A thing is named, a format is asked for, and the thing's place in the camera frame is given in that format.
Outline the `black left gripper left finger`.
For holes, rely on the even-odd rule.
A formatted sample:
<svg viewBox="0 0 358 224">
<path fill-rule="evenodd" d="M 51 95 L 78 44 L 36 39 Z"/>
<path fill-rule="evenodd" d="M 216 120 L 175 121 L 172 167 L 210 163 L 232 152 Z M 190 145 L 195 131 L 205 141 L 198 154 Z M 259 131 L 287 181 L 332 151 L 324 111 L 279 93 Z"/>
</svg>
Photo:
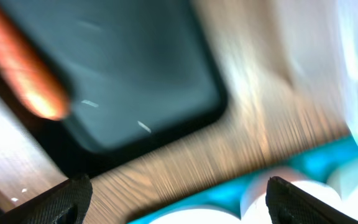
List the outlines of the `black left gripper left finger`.
<svg viewBox="0 0 358 224">
<path fill-rule="evenodd" d="M 0 224 L 82 224 L 93 187 L 87 175 L 67 179 L 0 215 Z"/>
</svg>

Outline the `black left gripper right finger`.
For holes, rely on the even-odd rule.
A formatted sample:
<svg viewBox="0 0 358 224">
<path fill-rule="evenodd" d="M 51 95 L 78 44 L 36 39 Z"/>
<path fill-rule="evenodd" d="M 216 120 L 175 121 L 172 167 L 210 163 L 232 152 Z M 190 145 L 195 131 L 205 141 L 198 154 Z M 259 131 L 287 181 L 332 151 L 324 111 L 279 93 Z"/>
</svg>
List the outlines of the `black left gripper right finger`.
<svg viewBox="0 0 358 224">
<path fill-rule="evenodd" d="M 358 224 L 279 176 L 269 178 L 265 203 L 273 224 Z"/>
</svg>

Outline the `pink bowl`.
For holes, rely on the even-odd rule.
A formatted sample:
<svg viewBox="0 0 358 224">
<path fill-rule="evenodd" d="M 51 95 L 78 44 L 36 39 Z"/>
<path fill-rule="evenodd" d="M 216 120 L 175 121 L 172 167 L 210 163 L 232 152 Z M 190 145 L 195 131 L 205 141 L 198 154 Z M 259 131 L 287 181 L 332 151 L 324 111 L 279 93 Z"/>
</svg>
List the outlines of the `pink bowl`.
<svg viewBox="0 0 358 224">
<path fill-rule="evenodd" d="M 309 181 L 309 178 L 290 167 L 265 170 L 252 179 L 240 201 L 242 223 L 271 223 L 269 209 L 265 203 L 267 182 L 279 176 L 288 182 Z"/>
</svg>

